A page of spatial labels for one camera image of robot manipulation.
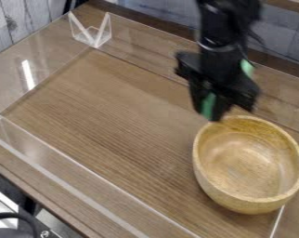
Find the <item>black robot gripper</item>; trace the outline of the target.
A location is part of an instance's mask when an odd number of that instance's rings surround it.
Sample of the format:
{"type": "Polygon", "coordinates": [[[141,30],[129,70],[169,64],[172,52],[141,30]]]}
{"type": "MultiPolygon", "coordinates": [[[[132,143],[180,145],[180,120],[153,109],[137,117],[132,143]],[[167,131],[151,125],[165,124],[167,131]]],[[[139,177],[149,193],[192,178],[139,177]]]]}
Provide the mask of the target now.
{"type": "MultiPolygon", "coordinates": [[[[239,64],[245,58],[239,49],[227,52],[208,51],[203,49],[199,53],[179,51],[176,53],[176,74],[185,79],[189,85],[189,95],[193,109],[203,113],[203,101],[212,89],[212,85],[227,83],[235,79],[239,72],[239,64]]],[[[231,111],[233,101],[231,98],[211,95],[211,117],[217,122],[231,111]]]]}

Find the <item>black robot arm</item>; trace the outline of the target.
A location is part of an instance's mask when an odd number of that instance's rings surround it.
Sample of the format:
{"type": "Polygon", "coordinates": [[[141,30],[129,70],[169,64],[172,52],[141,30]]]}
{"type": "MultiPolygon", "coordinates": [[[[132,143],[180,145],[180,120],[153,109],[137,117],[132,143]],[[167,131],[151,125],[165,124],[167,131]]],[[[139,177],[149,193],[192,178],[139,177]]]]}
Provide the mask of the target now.
{"type": "Polygon", "coordinates": [[[176,74],[188,82],[195,111],[212,122],[235,106],[255,109],[260,87],[247,43],[259,20],[260,0],[196,0],[201,13],[200,51],[176,53],[176,74]]]}

